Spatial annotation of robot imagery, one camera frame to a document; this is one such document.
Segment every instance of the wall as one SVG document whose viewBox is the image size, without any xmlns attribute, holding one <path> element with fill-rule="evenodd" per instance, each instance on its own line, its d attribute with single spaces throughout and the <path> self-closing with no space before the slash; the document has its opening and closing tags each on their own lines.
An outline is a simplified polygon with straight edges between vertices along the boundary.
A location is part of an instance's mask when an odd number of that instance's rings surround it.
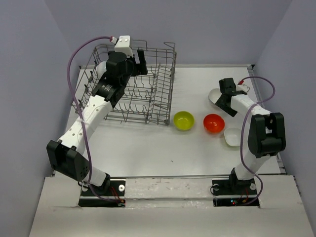
<svg viewBox="0 0 316 237">
<path fill-rule="evenodd" d="M 316 233 L 316 1 L 294 0 L 263 51 L 256 74 L 270 78 L 276 95 L 266 103 L 285 117 L 287 147 L 282 160 L 297 178 L 310 222 Z M 267 97 L 269 85 L 259 83 Z"/>
<path fill-rule="evenodd" d="M 178 64 L 245 64 L 258 60 L 291 0 L 45 2 L 71 50 L 96 36 L 131 35 L 153 47 L 176 42 Z"/>
<path fill-rule="evenodd" d="M 68 118 L 70 50 L 43 0 L 2 0 L 0 32 L 0 235 L 26 237 Z"/>
</svg>

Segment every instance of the purple cable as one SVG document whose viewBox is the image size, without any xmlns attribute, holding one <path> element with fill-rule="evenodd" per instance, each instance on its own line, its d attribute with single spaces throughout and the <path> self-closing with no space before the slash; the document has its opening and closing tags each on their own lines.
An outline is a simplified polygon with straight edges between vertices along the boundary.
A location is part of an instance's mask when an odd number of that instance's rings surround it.
<svg viewBox="0 0 316 237">
<path fill-rule="evenodd" d="M 82 119 L 82 122 L 81 122 L 81 125 L 82 125 L 82 131 L 83 131 L 83 138 L 84 138 L 84 143 L 85 143 L 85 147 L 87 149 L 87 154 L 88 154 L 88 162 L 89 162 L 89 178 L 88 178 L 88 182 L 87 182 L 87 185 L 89 186 L 90 190 L 92 191 L 92 193 L 98 197 L 99 199 L 102 199 L 102 200 L 105 200 L 105 201 L 109 201 L 111 199 L 106 199 L 106 198 L 103 198 L 101 196 L 99 196 L 93 189 L 92 185 L 90 184 L 90 180 L 91 180 L 91 177 L 92 177 L 92 159 L 91 159 L 91 153 L 90 153 L 90 148 L 89 148 L 89 144 L 88 144 L 88 136 L 87 136 L 87 132 L 85 130 L 85 125 L 84 125 L 84 121 L 83 121 L 83 115 L 82 115 L 82 111 L 81 111 L 81 108 L 79 106 L 79 103 L 78 103 L 78 100 L 76 98 L 76 94 L 75 94 L 75 91 L 71 85 L 71 81 L 70 81 L 70 66 L 71 66 L 71 63 L 75 57 L 75 55 L 83 48 L 85 47 L 87 44 L 93 42 L 93 41 L 96 41 L 96 40 L 102 40 L 102 39 L 108 39 L 108 40 L 111 40 L 112 37 L 109 37 L 109 36 L 100 36 L 100 37 L 96 37 L 96 38 L 93 38 L 93 39 L 90 39 L 89 41 L 87 41 L 86 43 L 84 43 L 83 45 L 81 45 L 79 48 L 77 48 L 73 54 L 71 55 L 70 59 L 69 59 L 69 62 L 68 62 L 68 65 L 67 65 L 67 82 L 68 82 L 68 87 L 69 87 L 69 90 L 70 90 L 70 93 L 71 93 L 71 96 L 73 97 L 73 101 L 74 103 L 76 104 L 76 108 L 78 110 L 78 114 L 79 114 L 79 117 Z"/>
<path fill-rule="evenodd" d="M 261 193 L 262 193 L 262 191 L 263 191 L 263 181 L 262 181 L 262 179 L 246 165 L 246 163 L 245 163 L 245 161 L 244 161 L 244 159 L 243 159 L 243 151 L 242 151 L 242 148 L 243 148 L 243 135 L 244 135 L 244 132 L 245 132 L 245 126 L 246 126 L 246 123 L 247 123 L 247 118 L 248 118 L 248 116 L 249 116 L 251 110 L 252 110 L 254 107 L 256 107 L 258 104 L 261 104 L 261 103 L 263 103 L 263 102 L 266 102 L 266 101 L 272 99 L 272 98 L 274 97 L 275 93 L 276 93 L 276 88 L 275 88 L 275 86 L 272 84 L 271 81 L 269 81 L 269 80 L 266 79 L 266 78 L 257 77 L 257 76 L 252 76 L 252 77 L 246 77 L 246 78 L 242 79 L 241 81 L 244 81 L 245 79 L 249 79 L 249 78 L 258 78 L 258 79 L 265 80 L 267 83 L 269 83 L 269 84 L 272 86 L 273 92 L 272 92 L 272 95 L 271 95 L 269 98 L 264 99 L 263 101 L 259 101 L 259 102 L 257 102 L 256 104 L 253 104 L 253 105 L 249 108 L 249 110 L 247 111 L 246 116 L 245 116 L 245 118 L 244 118 L 244 120 L 243 120 L 243 123 L 242 123 L 242 127 L 241 127 L 241 138 L 240 138 L 240 159 L 241 159 L 241 163 L 242 163 L 242 165 L 246 168 L 246 170 L 248 170 L 251 174 L 253 174 L 253 175 L 259 180 L 259 182 L 260 182 L 260 184 L 261 184 L 261 188 L 260 188 L 259 193 L 257 194 L 257 196 L 256 196 L 253 200 L 251 200 L 251 201 L 249 201 L 249 202 L 247 202 L 247 203 L 241 204 L 241 205 L 239 205 L 239 206 L 245 206 L 245 205 L 249 205 L 249 204 L 253 203 L 255 200 L 257 200 L 257 199 L 259 198 L 259 196 L 261 195 Z"/>
</svg>

